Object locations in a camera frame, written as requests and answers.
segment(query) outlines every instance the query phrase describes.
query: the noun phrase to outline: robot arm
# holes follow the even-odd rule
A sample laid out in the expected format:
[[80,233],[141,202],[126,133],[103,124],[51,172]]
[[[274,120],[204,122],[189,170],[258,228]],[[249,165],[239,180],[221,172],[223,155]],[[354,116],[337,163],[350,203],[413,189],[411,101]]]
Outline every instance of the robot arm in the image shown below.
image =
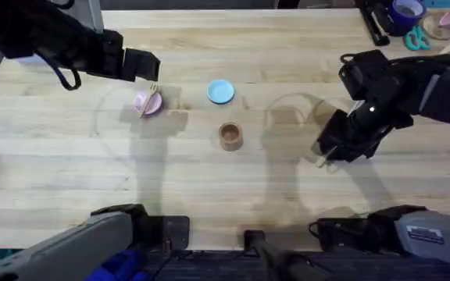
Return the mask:
[[[123,37],[112,30],[102,34],[62,12],[70,5],[47,0],[0,0],[0,51],[8,59],[39,55],[69,91],[81,85],[78,71],[111,79],[158,80],[160,61],[150,52],[123,49]],[[59,67],[70,69],[74,85]]]
[[104,208],[79,226],[0,260],[0,281],[85,280],[131,245],[183,250],[188,230],[188,217],[149,216],[142,205]]
[[374,254],[392,252],[450,263],[450,215],[422,206],[386,208],[366,219],[318,219],[309,228],[324,251],[344,245]]
[[374,50],[341,61],[341,81],[359,102],[338,109],[317,139],[326,161],[372,157],[393,129],[413,125],[411,115],[450,123],[450,55],[388,60]]

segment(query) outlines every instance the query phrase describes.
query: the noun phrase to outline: sticker label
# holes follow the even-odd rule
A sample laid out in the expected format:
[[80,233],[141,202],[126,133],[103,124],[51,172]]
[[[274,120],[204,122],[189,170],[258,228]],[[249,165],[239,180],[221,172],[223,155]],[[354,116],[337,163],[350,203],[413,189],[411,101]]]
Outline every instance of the sticker label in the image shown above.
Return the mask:
[[419,226],[406,226],[407,234],[411,239],[422,240],[429,243],[443,245],[444,237],[442,232],[438,229],[429,229]]

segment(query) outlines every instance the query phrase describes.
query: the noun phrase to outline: blue tape roll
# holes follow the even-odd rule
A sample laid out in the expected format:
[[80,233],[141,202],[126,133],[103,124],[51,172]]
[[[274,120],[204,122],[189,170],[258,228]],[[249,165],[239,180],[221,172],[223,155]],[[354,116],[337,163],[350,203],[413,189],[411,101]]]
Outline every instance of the blue tape roll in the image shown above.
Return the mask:
[[388,11],[394,20],[394,28],[405,35],[424,17],[427,7],[417,0],[394,0]]

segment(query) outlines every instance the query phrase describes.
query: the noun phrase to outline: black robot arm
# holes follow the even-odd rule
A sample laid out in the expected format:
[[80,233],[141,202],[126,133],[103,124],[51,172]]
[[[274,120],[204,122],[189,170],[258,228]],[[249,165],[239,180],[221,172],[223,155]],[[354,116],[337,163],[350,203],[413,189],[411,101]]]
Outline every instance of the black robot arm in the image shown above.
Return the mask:
[[[78,71],[134,81],[158,80],[160,61],[151,53],[123,49],[123,37],[112,30],[96,34],[46,0],[0,0],[0,50],[9,59],[37,54],[58,75],[67,90],[80,87]],[[70,85],[59,67],[73,72]]]
[[341,61],[341,81],[359,102],[338,109],[317,139],[326,161],[372,157],[393,129],[413,125],[411,115],[450,123],[450,55],[388,60],[374,50]]

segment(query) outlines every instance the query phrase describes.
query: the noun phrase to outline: blue plate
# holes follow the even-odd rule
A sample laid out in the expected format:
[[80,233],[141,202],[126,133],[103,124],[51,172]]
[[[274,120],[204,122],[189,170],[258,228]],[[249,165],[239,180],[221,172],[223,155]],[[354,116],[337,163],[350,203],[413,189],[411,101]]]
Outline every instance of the blue plate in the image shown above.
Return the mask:
[[234,86],[229,81],[214,80],[208,85],[208,98],[216,104],[225,104],[234,98]]

